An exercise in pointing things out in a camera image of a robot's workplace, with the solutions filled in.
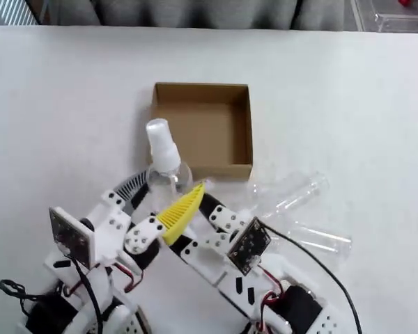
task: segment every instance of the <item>red wire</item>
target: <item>red wire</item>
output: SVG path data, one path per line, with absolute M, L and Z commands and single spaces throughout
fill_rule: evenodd
M 279 293 L 279 297 L 284 293 L 284 288 L 281 286 L 281 283 L 278 279 L 276 279 L 268 270 L 266 270 L 265 268 L 263 268 L 262 266 L 259 265 L 259 267 L 263 270 L 263 272 L 266 274 L 267 277 L 269 277 L 274 283 L 277 284 L 277 286 L 280 289 L 280 293 Z
M 141 272 L 141 278 L 139 279 L 138 282 L 134 282 L 134 277 L 133 274 L 130 270 L 128 270 L 127 268 L 125 268 L 122 264 L 119 263 L 115 263 L 114 266 L 116 268 L 118 268 L 120 271 L 122 271 L 125 275 L 127 275 L 128 277 L 130 277 L 130 283 L 124 287 L 124 292 L 127 294 L 129 292 L 131 292 L 135 287 L 138 286 L 138 284 L 143 280 L 144 278 L 144 270 Z M 82 284 L 82 281 L 77 282 L 71 289 L 70 291 L 68 291 L 66 285 L 63 286 L 63 294 L 65 294 L 65 297 L 70 297 L 72 294 L 75 293 L 75 291 L 77 290 L 78 287 L 80 287 Z
M 125 268 L 122 264 L 119 263 L 115 263 L 114 266 L 116 268 L 118 268 L 120 271 L 122 271 L 125 275 L 127 275 L 128 277 L 130 277 L 131 282 L 124 288 L 124 292 L 126 294 L 128 294 L 129 292 L 131 292 L 135 287 L 138 286 L 138 284 L 143 280 L 144 278 L 144 270 L 141 272 L 141 278 L 139 279 L 139 281 L 137 283 L 134 282 L 134 277 L 133 274 L 130 270 L 128 270 L 127 268 Z
M 263 270 L 266 276 L 268 276 L 280 289 L 279 294 L 276 294 L 273 291 L 269 291 L 268 293 L 265 294 L 265 296 L 262 299 L 262 303 L 260 305 L 260 324 L 257 328 L 259 332 L 262 332 L 265 329 L 265 322 L 263 321 L 263 311 L 265 309 L 265 305 L 270 305 L 278 301 L 284 295 L 285 291 L 284 291 L 284 288 L 281 286 L 280 281 L 277 278 L 275 278 L 268 270 L 266 270 L 262 266 L 259 265 L 259 267 Z
M 100 264 L 96 264 L 93 268 L 91 268 L 91 270 L 93 270 L 94 268 L 98 268 L 100 266 Z M 75 291 L 77 290 L 77 288 L 78 287 L 80 287 L 82 285 L 82 281 L 80 280 L 79 282 L 77 282 L 76 284 L 74 284 L 73 285 L 73 287 L 70 289 L 70 291 L 68 291 L 68 289 L 67 289 L 67 286 L 66 285 L 64 285 L 63 286 L 63 289 L 62 289 L 62 291 L 63 291 L 63 294 L 65 294 L 65 297 L 70 297 L 72 294 L 74 294 L 75 293 Z
M 265 328 L 265 323 L 263 322 L 263 310 L 265 309 L 265 305 L 267 305 L 267 301 L 275 302 L 279 297 L 275 298 L 277 295 L 273 291 L 269 291 L 265 294 L 260 304 L 260 324 L 258 325 L 257 329 L 259 332 L 263 332 Z

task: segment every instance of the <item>test tube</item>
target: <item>test tube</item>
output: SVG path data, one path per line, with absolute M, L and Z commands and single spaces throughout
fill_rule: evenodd
M 249 202 L 257 216 L 266 221 L 275 214 L 301 207 L 328 187 L 327 178 L 321 173 L 306 176 L 297 172 L 275 184 L 251 184 Z
M 292 173 L 276 184 L 253 184 L 250 196 L 257 217 L 320 256 L 329 268 L 336 270 L 350 255 L 351 238 L 294 221 L 288 215 L 291 210 L 319 196 L 328 186 L 327 178 L 321 173 L 311 176 Z M 280 238 L 276 241 L 278 244 L 284 242 Z

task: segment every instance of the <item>yellow claw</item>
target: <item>yellow claw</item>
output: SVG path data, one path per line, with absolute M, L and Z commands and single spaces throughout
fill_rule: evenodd
M 167 245 L 172 245 L 184 232 L 187 224 L 199 209 L 203 195 L 204 185 L 201 183 L 158 214 L 158 220 L 167 229 L 162 235 Z

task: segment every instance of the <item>white tabletop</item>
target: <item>white tabletop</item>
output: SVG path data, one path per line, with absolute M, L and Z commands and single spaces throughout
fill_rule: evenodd
M 0 27 L 0 279 L 40 288 L 47 208 L 83 216 L 145 167 L 156 81 L 249 84 L 254 174 L 326 174 L 306 216 L 353 236 L 339 277 L 364 332 L 418 333 L 418 35 Z M 155 333 L 245 324 L 174 256 L 149 271 L 134 299 Z M 19 316 L 0 292 L 0 333 Z

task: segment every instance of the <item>open cardboard box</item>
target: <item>open cardboard box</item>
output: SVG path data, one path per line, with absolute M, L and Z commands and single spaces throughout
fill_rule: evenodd
M 157 83 L 152 118 L 169 121 L 181 159 L 189 164 L 195 180 L 249 178 L 252 131 L 248 86 Z

